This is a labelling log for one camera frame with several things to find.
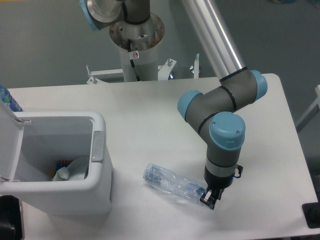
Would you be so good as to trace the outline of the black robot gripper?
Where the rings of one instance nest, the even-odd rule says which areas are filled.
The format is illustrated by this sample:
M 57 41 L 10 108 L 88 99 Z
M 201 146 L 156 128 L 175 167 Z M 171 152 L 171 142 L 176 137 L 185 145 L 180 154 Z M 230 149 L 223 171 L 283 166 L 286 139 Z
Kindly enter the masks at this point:
M 215 209 L 217 200 L 221 200 L 222 194 L 234 180 L 235 174 L 229 176 L 216 176 L 204 168 L 204 180 L 207 183 L 206 191 L 200 197 L 200 202 L 205 204 L 211 210 Z

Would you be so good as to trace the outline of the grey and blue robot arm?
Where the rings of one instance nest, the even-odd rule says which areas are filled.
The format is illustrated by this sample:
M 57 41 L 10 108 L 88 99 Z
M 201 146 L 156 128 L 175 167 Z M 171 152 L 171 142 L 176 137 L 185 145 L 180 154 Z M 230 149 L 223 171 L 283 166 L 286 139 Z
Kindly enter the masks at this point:
M 182 118 L 207 145 L 207 187 L 196 200 L 213 209 L 243 171 L 238 159 L 246 125 L 236 111 L 262 98 L 268 84 L 259 71 L 248 70 L 242 61 L 213 0 L 184 0 L 182 5 L 220 81 L 207 93 L 186 92 L 177 103 Z M 124 51 L 124 78 L 143 81 L 142 53 L 154 49 L 164 35 L 163 23 L 151 13 L 150 2 L 82 0 L 80 7 L 91 29 L 109 28 L 112 41 Z

